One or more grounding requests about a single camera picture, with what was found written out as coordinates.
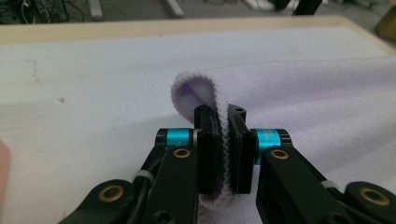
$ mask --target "towel fold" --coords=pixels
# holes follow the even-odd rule
[[[396,57],[185,72],[172,86],[172,101],[190,122],[198,105],[219,113],[224,183],[217,195],[201,195],[208,209],[228,207],[235,198],[244,204],[230,186],[228,104],[246,109],[249,128],[286,129],[294,146],[341,191],[349,182],[365,180],[396,193]],[[254,201],[250,206],[255,209]]]

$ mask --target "white table surface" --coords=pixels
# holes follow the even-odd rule
[[[164,30],[157,22],[158,35],[142,29],[132,35],[120,30],[119,36],[106,32],[115,32],[109,23],[0,27],[0,139],[11,151],[0,222],[56,223],[97,184],[130,179],[158,129],[192,127],[170,99],[181,71],[394,52],[344,19],[304,20],[278,19],[278,26],[264,19],[229,20],[235,27],[223,20],[228,28],[216,28],[216,21],[183,21],[181,31]],[[155,22],[144,24],[149,30]],[[194,30],[189,23],[198,25]],[[26,37],[19,36],[23,31]]]

